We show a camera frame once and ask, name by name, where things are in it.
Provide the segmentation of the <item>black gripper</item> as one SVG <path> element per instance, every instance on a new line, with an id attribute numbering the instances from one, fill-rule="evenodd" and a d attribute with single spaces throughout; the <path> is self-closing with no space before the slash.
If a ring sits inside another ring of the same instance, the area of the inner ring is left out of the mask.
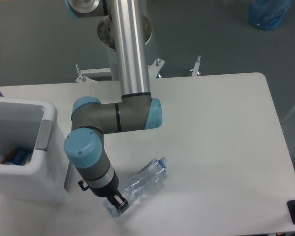
<path id="1" fill-rule="evenodd" d="M 124 213 L 128 209 L 128 201 L 125 197 L 121 195 L 121 193 L 118 191 L 118 185 L 119 185 L 119 178 L 114 172 L 113 178 L 109 181 L 109 183 L 103 187 L 100 188 L 94 188 L 91 187 L 89 184 L 84 187 L 85 181 L 80 180 L 78 182 L 78 185 L 83 191 L 87 191 L 90 189 L 94 195 L 98 197 L 107 197 L 107 200 L 112 205 L 111 209 L 112 211 L 115 211 L 117 213 Z"/>

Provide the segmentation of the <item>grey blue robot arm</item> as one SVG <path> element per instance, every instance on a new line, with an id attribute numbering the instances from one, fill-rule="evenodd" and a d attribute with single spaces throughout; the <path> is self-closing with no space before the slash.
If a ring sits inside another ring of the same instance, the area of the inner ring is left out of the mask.
<path id="1" fill-rule="evenodd" d="M 106 198 L 123 213 L 129 202 L 118 190 L 119 179 L 105 152 L 104 135 L 158 128 L 162 125 L 162 108 L 160 100 L 150 93 L 140 2 L 105 0 L 103 8 L 112 20 L 121 101 L 102 104 L 90 96 L 77 99 L 71 132 L 63 147 L 82 177 L 80 188 Z"/>

